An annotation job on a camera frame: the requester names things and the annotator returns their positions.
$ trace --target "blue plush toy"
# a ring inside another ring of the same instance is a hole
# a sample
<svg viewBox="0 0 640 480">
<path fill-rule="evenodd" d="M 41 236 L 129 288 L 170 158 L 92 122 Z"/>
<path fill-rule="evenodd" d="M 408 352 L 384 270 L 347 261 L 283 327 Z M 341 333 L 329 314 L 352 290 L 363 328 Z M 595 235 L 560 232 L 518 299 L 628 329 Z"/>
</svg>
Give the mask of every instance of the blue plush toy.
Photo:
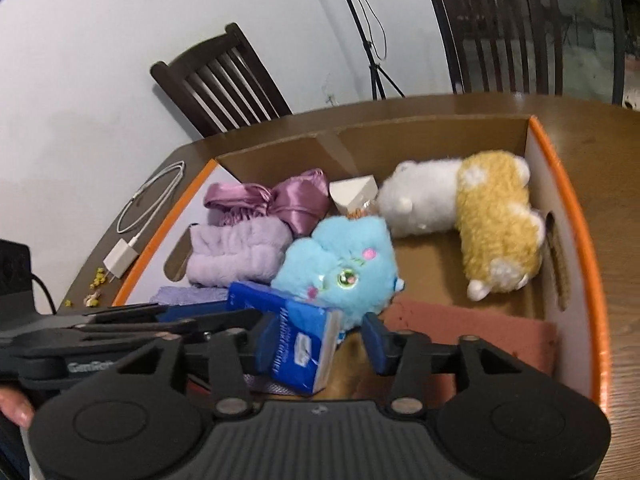
<svg viewBox="0 0 640 480">
<path fill-rule="evenodd" d="M 311 238 L 293 242 L 271 286 L 339 307 L 349 330 L 367 312 L 379 314 L 404 281 L 384 219 L 337 216 L 321 221 Z"/>
</svg>

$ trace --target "black tripod stand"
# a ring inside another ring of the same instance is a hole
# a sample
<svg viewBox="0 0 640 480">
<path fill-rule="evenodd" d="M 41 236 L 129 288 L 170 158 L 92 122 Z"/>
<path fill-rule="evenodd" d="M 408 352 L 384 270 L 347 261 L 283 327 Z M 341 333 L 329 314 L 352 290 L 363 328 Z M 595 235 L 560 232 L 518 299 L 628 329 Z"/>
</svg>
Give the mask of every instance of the black tripod stand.
<svg viewBox="0 0 640 480">
<path fill-rule="evenodd" d="M 364 35 L 364 30 L 362 28 L 360 20 L 358 19 L 358 13 L 353 6 L 353 2 L 351 0 L 347 0 L 347 4 L 349 5 L 351 15 L 353 16 L 353 21 L 356 22 L 356 27 L 358 27 L 358 33 L 360 34 L 360 38 L 362 39 L 364 50 L 367 53 L 367 59 L 369 59 L 369 72 L 371 74 L 371 92 L 373 95 L 373 100 L 375 101 L 378 98 L 378 92 L 380 92 L 380 97 L 382 99 L 386 99 L 385 89 L 382 86 L 382 79 L 380 79 L 380 74 L 382 74 L 386 78 L 386 80 L 391 83 L 393 88 L 395 88 L 396 91 L 402 97 L 404 97 L 404 94 L 402 93 L 401 89 L 398 88 L 398 85 L 393 82 L 393 80 L 389 77 L 389 74 L 384 71 L 380 64 L 376 63 L 376 60 L 373 59 L 373 54 L 371 53 L 372 43 Z"/>
</svg>

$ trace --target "plush dog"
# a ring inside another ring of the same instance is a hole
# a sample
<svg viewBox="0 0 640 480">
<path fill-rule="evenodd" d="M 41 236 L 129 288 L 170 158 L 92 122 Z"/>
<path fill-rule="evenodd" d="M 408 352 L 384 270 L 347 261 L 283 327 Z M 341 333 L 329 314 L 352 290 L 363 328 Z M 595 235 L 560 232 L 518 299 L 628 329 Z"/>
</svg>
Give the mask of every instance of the plush dog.
<svg viewBox="0 0 640 480">
<path fill-rule="evenodd" d="M 378 208 L 395 237 L 457 228 L 467 295 L 479 301 L 521 288 L 540 267 L 545 227 L 529 205 L 529 176 L 526 161 L 507 152 L 406 161 L 382 185 Z"/>
</svg>

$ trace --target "purple towel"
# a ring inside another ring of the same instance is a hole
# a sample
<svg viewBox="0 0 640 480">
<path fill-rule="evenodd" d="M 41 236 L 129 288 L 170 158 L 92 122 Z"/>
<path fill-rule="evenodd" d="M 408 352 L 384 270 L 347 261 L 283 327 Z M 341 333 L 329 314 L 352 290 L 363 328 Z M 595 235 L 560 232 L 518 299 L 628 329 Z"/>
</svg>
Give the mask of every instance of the purple towel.
<svg viewBox="0 0 640 480">
<path fill-rule="evenodd" d="M 228 290 L 216 286 L 161 286 L 152 303 L 161 305 L 190 305 L 225 301 Z"/>
<path fill-rule="evenodd" d="M 191 226 L 193 253 L 186 275 L 191 283 L 229 286 L 236 281 L 269 283 L 280 270 L 293 237 L 274 217 L 258 217 L 235 225 Z"/>
</svg>

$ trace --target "purple satin fabric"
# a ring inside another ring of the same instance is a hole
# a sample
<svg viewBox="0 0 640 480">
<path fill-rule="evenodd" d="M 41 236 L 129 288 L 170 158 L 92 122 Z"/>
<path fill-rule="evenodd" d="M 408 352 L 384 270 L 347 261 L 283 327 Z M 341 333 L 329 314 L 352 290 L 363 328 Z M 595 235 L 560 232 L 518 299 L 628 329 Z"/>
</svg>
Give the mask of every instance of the purple satin fabric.
<svg viewBox="0 0 640 480">
<path fill-rule="evenodd" d="M 220 225 L 275 216 L 296 236 L 309 236 L 329 210 L 329 184 L 320 169 L 288 178 L 273 189 L 259 184 L 211 184 L 204 206 L 223 212 Z"/>
</svg>

